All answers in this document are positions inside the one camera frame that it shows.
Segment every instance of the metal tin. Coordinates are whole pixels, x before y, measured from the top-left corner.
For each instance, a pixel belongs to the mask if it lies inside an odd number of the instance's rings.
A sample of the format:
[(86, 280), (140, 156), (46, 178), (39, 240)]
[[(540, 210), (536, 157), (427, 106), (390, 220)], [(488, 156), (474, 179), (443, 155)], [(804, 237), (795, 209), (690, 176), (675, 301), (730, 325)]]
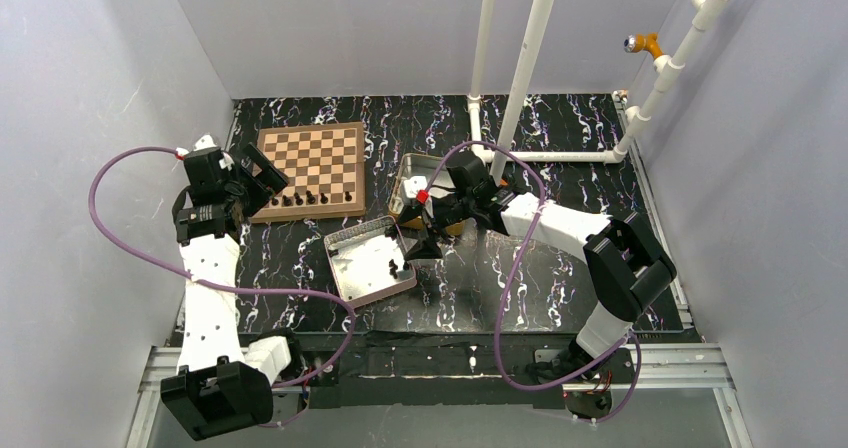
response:
[[(424, 176), (428, 180), (433, 176), (433, 173), (436, 171), (436, 168), (441, 163), (442, 159), (436, 156), (430, 155), (422, 155), (419, 153), (407, 153), (403, 155), (400, 160), (400, 169), (398, 170), (398, 174), (395, 177), (395, 186), (392, 188), (392, 194), (389, 197), (389, 215), (397, 218), (400, 216), (400, 212), (403, 210), (403, 201), (400, 197), (400, 185), (404, 180), (408, 180), (413, 176)], [(443, 186), (445, 188), (454, 188), (453, 181), (450, 179), (450, 175), (447, 170), (442, 170), (439, 173), (439, 176), (436, 177), (436, 182), (434, 185)], [(433, 196), (440, 197), (447, 194), (447, 192), (437, 186), (433, 186), (430, 190), (430, 193)], [(421, 221), (421, 218), (416, 218), (408, 223), (404, 223), (404, 227), (413, 228), (416, 230), (424, 229), (424, 223)], [(465, 226), (465, 222), (460, 222), (455, 225), (451, 225), (447, 227), (445, 231), (451, 236), (459, 236), (462, 234), (462, 229)]]
[[(355, 308), (418, 283), (413, 266), (403, 269), (406, 246), (391, 216), (329, 234), (324, 237), (324, 248), (339, 296)], [(390, 273), (390, 260), (397, 266), (397, 278)]]

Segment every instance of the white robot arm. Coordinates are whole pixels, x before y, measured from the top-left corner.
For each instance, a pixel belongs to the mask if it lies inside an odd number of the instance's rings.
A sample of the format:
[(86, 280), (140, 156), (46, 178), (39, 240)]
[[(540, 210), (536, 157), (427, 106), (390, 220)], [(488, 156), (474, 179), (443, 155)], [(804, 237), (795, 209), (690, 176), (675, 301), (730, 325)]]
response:
[[(540, 209), (537, 197), (509, 183), (495, 183), (483, 162), (470, 151), (456, 153), (448, 160), (447, 170), (455, 190), (440, 198), (422, 191), (426, 186), (423, 177), (404, 181), (405, 208), (398, 221), (421, 216), (427, 226), (427, 236), (409, 250), (408, 260), (440, 258), (436, 236), (466, 218), (504, 235), (527, 235)], [(677, 276), (644, 215), (638, 213), (618, 218), (571, 210), (548, 201), (541, 207), (539, 223), (531, 236), (586, 263), (598, 298), (571, 346), (558, 355), (557, 378), (585, 366), (619, 342)]]
[[(288, 179), (255, 147), (246, 155), (261, 168), (246, 170), (204, 136), (181, 151), (189, 186), (172, 210), (177, 242), (192, 279), (185, 287), (185, 335), (177, 373), (162, 380), (162, 401), (195, 440), (268, 422), (271, 385), (292, 361), (289, 340), (272, 333), (250, 343), (238, 338), (236, 295), (198, 283), (234, 286), (241, 224), (283, 190)], [(190, 207), (184, 207), (186, 195)]]

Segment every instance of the wooden chessboard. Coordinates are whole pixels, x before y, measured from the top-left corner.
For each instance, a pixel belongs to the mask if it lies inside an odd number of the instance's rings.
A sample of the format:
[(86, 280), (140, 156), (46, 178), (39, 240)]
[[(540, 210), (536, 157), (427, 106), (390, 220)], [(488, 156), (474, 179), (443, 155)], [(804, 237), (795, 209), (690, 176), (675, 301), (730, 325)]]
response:
[(257, 146), (289, 177), (289, 186), (251, 220), (364, 215), (364, 138), (362, 123), (259, 130)]

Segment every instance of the gray wall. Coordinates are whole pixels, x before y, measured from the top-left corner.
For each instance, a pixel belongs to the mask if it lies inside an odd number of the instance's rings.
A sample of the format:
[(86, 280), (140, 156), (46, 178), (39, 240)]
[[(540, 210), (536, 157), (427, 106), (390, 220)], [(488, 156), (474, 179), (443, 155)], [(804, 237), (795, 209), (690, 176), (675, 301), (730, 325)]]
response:
[[(482, 0), (179, 0), (232, 98), (465, 94)], [(674, 0), (556, 0), (533, 92), (610, 92)], [(512, 83), (532, 0), (496, 0), (484, 93)]]
[[(661, 31), (667, 48), (687, 3)], [(640, 143), (696, 325), (724, 350), (755, 446), (845, 446), (846, 44), (845, 0), (733, 0)]]
[[(96, 232), (89, 183), (127, 148), (223, 136), (230, 100), (177, 0), (0, 0), (0, 93), (1, 444), (121, 446), (182, 283)], [(131, 160), (99, 197), (109, 226), (171, 262), (175, 166)]]

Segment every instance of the black tabletop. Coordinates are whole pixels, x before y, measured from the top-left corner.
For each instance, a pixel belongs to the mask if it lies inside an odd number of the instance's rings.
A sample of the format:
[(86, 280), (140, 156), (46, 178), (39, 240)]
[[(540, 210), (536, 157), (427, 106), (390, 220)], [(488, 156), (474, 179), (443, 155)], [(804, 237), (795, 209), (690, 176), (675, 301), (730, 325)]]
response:
[[(494, 141), (505, 96), (483, 99), (484, 139)], [(389, 195), (405, 153), (443, 155), (469, 139), (463, 96), (249, 99), (236, 102), (231, 149), (256, 142), (261, 128), (365, 124), (367, 213), (359, 218), (255, 224), (243, 233), (237, 285), (300, 287), (336, 293), (322, 237), (387, 214)], [(514, 148), (532, 151), (598, 151), (611, 148), (621, 126), (609, 95), (529, 96)], [(551, 199), (568, 208), (622, 214), (645, 211), (629, 158), (618, 165), (537, 163)], [(527, 177), (515, 172), (516, 179)], [(444, 260), (418, 270), (418, 285), (357, 310), (356, 331), (491, 332), (498, 299), (519, 239), (471, 233), (444, 245)], [(511, 291), (504, 330), (574, 333), (596, 304), (588, 269), (577, 259), (533, 242)], [(344, 311), (311, 297), (242, 296), (239, 329), (260, 333), (278, 327), (298, 332), (349, 330)], [(666, 290), (637, 330), (682, 329)]]

